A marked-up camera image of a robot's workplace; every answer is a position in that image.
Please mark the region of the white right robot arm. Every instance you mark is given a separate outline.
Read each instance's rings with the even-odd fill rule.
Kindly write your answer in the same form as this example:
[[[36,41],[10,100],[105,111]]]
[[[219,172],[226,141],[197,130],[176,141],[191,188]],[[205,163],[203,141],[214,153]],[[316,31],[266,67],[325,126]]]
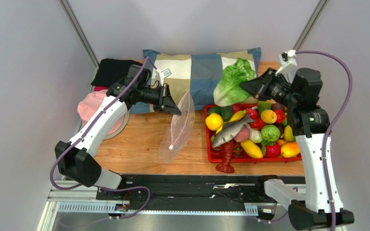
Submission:
[[[291,225],[298,231],[352,224],[354,214],[344,208],[337,191],[330,155],[331,127],[325,110],[318,105],[323,82],[310,68],[297,70],[292,83],[270,68],[259,78],[240,87],[254,98],[274,100],[288,110],[288,124],[300,149],[306,193],[300,194],[281,179],[264,177],[263,194],[283,206]]]

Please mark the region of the clear zip top bag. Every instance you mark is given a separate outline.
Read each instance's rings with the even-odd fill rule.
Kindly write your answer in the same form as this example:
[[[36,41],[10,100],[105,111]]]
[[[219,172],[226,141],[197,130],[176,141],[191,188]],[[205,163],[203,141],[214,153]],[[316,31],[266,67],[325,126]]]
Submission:
[[[182,97],[178,107],[182,114],[172,116],[171,125],[158,147],[159,160],[165,164],[173,162],[186,147],[195,124],[195,105],[189,91]]]

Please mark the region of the green toy lettuce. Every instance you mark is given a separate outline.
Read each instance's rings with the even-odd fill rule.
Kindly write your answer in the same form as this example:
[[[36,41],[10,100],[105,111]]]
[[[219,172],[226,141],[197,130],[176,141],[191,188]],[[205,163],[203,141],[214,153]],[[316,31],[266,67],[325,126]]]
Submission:
[[[248,60],[237,58],[236,62],[223,70],[222,78],[213,91],[214,103],[220,107],[245,101],[250,95],[239,85],[257,77]]]

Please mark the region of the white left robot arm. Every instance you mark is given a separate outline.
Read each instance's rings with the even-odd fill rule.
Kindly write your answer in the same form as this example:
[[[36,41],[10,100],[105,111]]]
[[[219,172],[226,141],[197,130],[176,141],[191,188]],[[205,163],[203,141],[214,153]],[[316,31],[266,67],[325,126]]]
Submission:
[[[68,142],[55,146],[56,162],[52,169],[77,182],[78,186],[117,190],[122,176],[102,168],[94,159],[106,135],[136,103],[147,103],[155,112],[181,115],[164,79],[169,69],[156,69],[155,86],[148,85],[151,72],[144,65],[132,65],[128,75],[111,85],[101,105],[86,125]]]

